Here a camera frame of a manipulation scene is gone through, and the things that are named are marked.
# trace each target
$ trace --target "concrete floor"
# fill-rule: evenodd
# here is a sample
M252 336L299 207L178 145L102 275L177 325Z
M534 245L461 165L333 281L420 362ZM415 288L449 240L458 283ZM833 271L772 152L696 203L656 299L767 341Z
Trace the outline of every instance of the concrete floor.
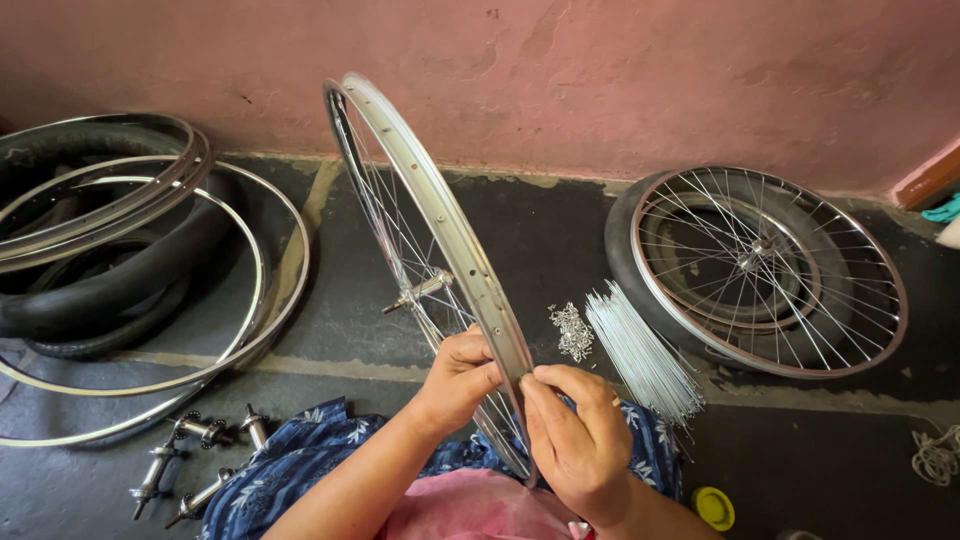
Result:
M224 374L190 406L236 425L249 402L282 421L345 395L357 413L396 413L423 381L431 355L413 320L380 309L396 296L386 264L334 162L232 159L280 187L314 230L313 267L295 319L272 352L243 371ZM568 361L547 306L581 304L610 276L603 226L624 184L449 171L447 179L497 270L536 362ZM910 325L898 351L876 368L833 382L738 373L694 359L707 410L686 439L687 493L724 490L736 509L729 538L772 539L807 528L826 539L946 535L960 487L935 487L910 467L911 430L936 434L960 422L960 359L952 354L952 305L960 252L930 240L932 229L874 203L842 201L894 257L906 281ZM278 221L263 227L282 228ZM271 260L288 253L274 242ZM249 255L218 258L204 270L180 317L138 351L115 361L77 364L35 357L15 341L5 357L56 381L112 387L170 379L208 365L240 320L252 282ZM229 271L217 270L228 266ZM619 382L597 348L594 372ZM0 432L40 437L90 430L161 399L89 400L0 382ZM220 467L249 456L249 439L175 460L165 476L174 497L150 503L131 522L128 489L142 480L169 424L84 448L0 449L0 536L54 538L189 538L198 522L165 531L179 497L210 484Z

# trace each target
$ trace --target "wheel with tire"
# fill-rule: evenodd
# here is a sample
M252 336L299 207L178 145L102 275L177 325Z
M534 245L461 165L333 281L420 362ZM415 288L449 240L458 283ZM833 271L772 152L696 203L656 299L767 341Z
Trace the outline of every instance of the wheel with tire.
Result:
M776 177L725 167L650 176L614 204L605 240L640 315L718 363L841 377L883 359L905 328L886 254L848 215Z

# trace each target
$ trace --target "finger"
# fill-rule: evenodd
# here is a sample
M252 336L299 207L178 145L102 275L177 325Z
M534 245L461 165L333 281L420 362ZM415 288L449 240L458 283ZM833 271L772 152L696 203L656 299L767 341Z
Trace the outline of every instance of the finger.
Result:
M530 456L537 462L547 476L556 468L557 451L553 448L550 433L546 430L543 417L533 400L527 399L523 404L527 419L527 434L530 436Z
M463 382L463 391L471 400L479 402L503 383L500 368L494 362L484 364L457 376Z
M616 393L602 377L562 364L537 366L534 376L556 386L577 404L577 416L598 446L608 446L622 434L623 415L613 406Z
M457 362L476 364L492 357L487 339L480 333L458 333L451 335L440 345L437 359L448 356Z
M530 375L523 376L520 388L527 403L537 408L557 454L578 454L591 450L593 441L584 423L550 388Z

